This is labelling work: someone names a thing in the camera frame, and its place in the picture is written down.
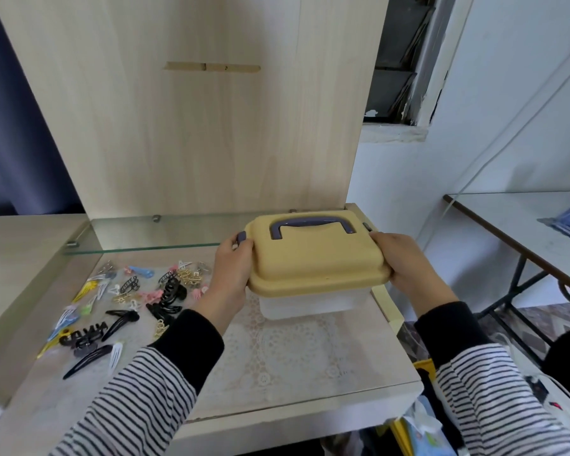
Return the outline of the person's right hand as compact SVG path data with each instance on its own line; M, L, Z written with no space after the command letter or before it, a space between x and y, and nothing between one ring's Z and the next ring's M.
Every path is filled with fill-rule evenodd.
M382 254L392 269L390 282L406 296L418 317L459 300L414 239L408 252Z

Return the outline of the person's left hand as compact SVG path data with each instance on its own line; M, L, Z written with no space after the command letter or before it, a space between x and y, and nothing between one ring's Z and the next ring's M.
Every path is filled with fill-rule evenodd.
M213 275L208 290L201 298L203 303L217 307L219 314L237 314L246 300L246 287L252 267L254 242L249 240L249 251L214 256Z

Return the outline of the yellow lidded storage box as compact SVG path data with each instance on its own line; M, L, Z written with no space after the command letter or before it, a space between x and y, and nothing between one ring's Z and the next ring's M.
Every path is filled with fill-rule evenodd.
M248 287L269 320L356 309L392 272L369 226L349 210L262 215L236 244L249 240Z

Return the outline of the person's left forearm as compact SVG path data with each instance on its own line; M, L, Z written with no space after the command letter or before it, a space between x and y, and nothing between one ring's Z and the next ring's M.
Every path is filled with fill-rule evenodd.
M164 456L225 350L245 297L181 312L99 391L49 456Z

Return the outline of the person's right forearm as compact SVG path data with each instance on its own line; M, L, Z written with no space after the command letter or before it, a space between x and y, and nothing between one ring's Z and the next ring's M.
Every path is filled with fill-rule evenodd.
M415 288L410 301L471 456L570 456L570 430L540 404L466 303L447 285Z

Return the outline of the glass shelf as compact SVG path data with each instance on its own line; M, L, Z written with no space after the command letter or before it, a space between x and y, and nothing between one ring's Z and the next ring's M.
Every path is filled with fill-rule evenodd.
M164 250L219 245L262 215L306 213L289 209L251 213L150 215L92 219L61 248L65 255Z

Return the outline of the pile of assorted hair clips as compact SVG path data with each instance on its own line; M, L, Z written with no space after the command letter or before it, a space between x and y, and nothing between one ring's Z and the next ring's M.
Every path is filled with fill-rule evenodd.
M157 340L188 299L198 301L206 293L212 274L202 261L179 261L159 275L153 268L119 267L107 260L63 308L36 360L63 348L76 359L63 380L103 359L109 359L107 375L112 376L124 352L124 329L149 319Z

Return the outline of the white folding table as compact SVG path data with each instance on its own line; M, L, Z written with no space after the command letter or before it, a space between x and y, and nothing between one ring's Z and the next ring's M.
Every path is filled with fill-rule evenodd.
M513 305L516 297L544 278L552 276L570 303L570 237L540 222L554 213L570 191L534 193L446 194L443 200L514 249L518 261L507 293L477 314L490 317L536 365L543 360L507 324L502 314L512 314L547 346L554 342Z

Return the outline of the light wood dressing desk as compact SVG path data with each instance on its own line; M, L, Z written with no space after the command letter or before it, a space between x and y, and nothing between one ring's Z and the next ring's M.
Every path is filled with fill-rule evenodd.
M92 219L344 205L388 0L0 0Z

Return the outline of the white lace table mat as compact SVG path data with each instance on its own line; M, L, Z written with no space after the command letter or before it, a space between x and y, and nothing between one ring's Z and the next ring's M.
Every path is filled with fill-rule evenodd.
M348 311L268 320L247 291L224 343L188 421L417 381L371 294Z

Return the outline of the blue and white packet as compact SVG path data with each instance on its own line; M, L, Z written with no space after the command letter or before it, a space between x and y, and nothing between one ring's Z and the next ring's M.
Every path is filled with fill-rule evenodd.
M401 422L410 441L411 456L458 456L424 395L418 396Z

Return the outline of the white printed bag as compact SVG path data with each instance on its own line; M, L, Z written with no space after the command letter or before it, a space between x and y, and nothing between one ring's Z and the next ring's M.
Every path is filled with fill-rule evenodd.
M540 371L504 334L497 332L491 339L507 349L520 373L529 383L542 406L570 430L570 392Z

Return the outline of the dark blue curtain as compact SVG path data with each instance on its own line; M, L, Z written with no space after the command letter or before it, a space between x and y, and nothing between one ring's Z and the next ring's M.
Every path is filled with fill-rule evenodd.
M0 21L0 216L84 212Z

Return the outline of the window with white frame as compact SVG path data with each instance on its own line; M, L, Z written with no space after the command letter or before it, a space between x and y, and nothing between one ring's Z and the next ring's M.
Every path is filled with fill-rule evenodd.
M474 0L389 0L361 144L423 142Z

